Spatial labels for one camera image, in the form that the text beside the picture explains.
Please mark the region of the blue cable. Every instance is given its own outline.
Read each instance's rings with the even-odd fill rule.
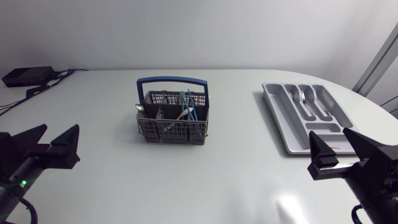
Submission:
[[[398,110],[398,108],[393,109],[392,111],[390,111],[390,113],[392,113],[392,112],[394,112],[394,111],[396,111],[396,110]]]
[[[193,108],[193,114],[195,115],[195,119],[196,119],[195,121],[197,121],[198,116],[197,116],[197,111],[195,110],[195,102],[193,101],[193,98],[191,96],[191,92],[189,91],[189,89],[188,89],[188,93],[189,93],[189,100],[191,101],[192,108]]]
[[[383,103],[383,104],[382,104],[382,105],[380,105],[380,106],[384,106],[384,105],[386,105],[387,103],[391,102],[392,100],[396,99],[397,97],[398,97],[398,96],[396,96],[396,97],[394,97],[393,99],[391,99],[391,100],[389,100],[389,101],[387,101],[387,102]]]

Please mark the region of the black cable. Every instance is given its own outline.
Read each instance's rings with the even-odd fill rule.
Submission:
[[[44,90],[42,90],[42,91],[40,91],[40,92],[37,92],[37,93],[33,94],[33,95],[32,95],[31,97],[29,97],[29,98],[24,98],[23,100],[14,102],[15,104],[12,105],[12,106],[6,107],[7,109],[6,109],[6,108],[1,108],[0,110],[3,110],[3,109],[6,109],[6,110],[3,111],[2,113],[0,113],[0,116],[3,115],[3,114],[5,114],[5,113],[7,113],[9,110],[13,109],[14,107],[20,105],[21,103],[23,103],[23,102],[25,102],[25,101],[27,101],[27,100],[33,98],[34,96],[37,96],[37,95],[39,95],[39,94],[41,94],[41,93],[43,93],[43,92],[49,90],[51,87],[53,87],[53,86],[55,86],[55,85],[58,85],[58,84],[59,84],[60,82],[62,82],[64,79],[66,79],[66,78],[69,77],[71,74],[73,74],[76,70],[74,70],[74,69],[69,69],[69,70],[66,70],[66,71],[68,72],[66,75],[61,76],[57,82],[55,82],[55,83],[52,84],[52,85],[49,85],[46,89],[44,89]]]
[[[23,203],[26,206],[26,209],[28,209],[30,212],[30,224],[37,224],[38,218],[37,218],[36,209],[26,199],[21,198],[20,201],[21,201],[21,203]]]
[[[356,205],[351,211],[351,218],[355,224],[362,224],[361,220],[359,220],[358,215],[356,214],[356,211],[360,208],[363,208],[362,205]]]
[[[2,106],[0,106],[0,107],[9,106],[9,105],[13,105],[14,103],[18,103],[18,102],[20,102],[20,100],[19,100],[19,101],[15,101],[15,102],[13,102],[13,103],[9,103],[9,104],[7,104],[7,105],[2,105]]]

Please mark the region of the gray cutlery tray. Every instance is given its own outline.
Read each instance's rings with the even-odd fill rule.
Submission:
[[[355,154],[343,128],[357,128],[323,85],[263,83],[262,88],[288,153],[310,154],[308,134],[314,131],[337,154]]]

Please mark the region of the white wall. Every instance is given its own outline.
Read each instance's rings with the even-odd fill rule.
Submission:
[[[398,21],[396,0],[1,0],[0,74],[273,68],[354,86]]]

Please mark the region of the green led light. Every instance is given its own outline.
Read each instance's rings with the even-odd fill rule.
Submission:
[[[23,180],[20,184],[21,187],[25,187],[25,185],[27,184],[26,180]]]

